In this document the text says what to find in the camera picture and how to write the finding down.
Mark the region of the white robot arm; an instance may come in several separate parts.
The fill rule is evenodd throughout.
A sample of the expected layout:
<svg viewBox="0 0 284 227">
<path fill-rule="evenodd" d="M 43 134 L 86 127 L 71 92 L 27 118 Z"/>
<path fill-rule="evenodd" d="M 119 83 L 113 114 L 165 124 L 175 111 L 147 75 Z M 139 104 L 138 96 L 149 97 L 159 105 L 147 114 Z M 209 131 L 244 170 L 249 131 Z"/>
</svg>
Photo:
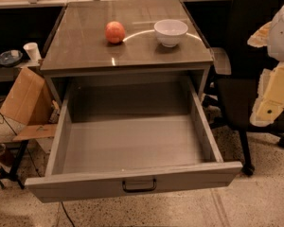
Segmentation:
<svg viewBox="0 0 284 227">
<path fill-rule="evenodd" d="M 266 127 L 284 111 L 284 5 L 273 20 L 259 28 L 247 43 L 257 48 L 266 46 L 268 56 L 278 61 L 273 70 L 262 71 L 250 116 L 252 125 Z"/>
</svg>

